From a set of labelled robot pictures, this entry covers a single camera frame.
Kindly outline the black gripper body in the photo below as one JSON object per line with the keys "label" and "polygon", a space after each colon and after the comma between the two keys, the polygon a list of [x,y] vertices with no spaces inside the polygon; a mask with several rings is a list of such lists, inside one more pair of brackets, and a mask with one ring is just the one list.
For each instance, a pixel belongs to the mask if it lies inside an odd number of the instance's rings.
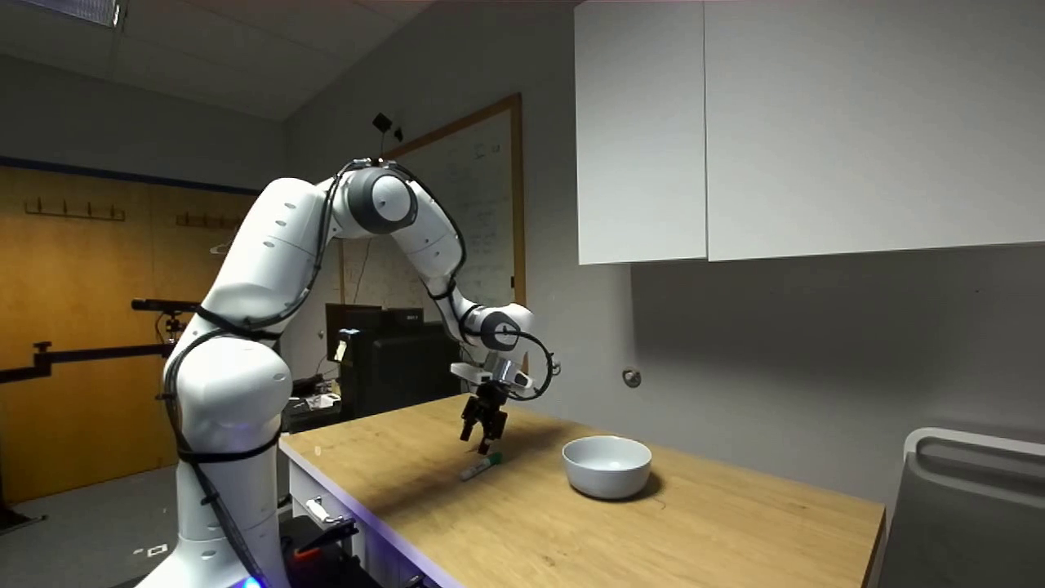
{"label": "black gripper body", "polygon": [[499,430],[506,423],[503,402],[506,402],[506,390],[499,383],[482,383],[459,411],[465,429]]}

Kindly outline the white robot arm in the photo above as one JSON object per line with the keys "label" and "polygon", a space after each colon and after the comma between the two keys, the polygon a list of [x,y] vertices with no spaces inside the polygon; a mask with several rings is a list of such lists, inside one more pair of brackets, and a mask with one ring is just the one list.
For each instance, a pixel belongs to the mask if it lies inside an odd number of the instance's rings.
{"label": "white robot arm", "polygon": [[336,239],[386,234],[419,272],[454,341],[475,363],[466,429],[497,438],[508,397],[534,397],[544,379],[523,368],[531,313],[459,295],[465,239],[444,207],[404,167],[363,158],[324,182],[271,181],[246,213],[224,261],[163,363],[175,438],[175,550],[138,588],[290,588],[278,522],[278,441],[290,366],[278,341],[298,316]]}

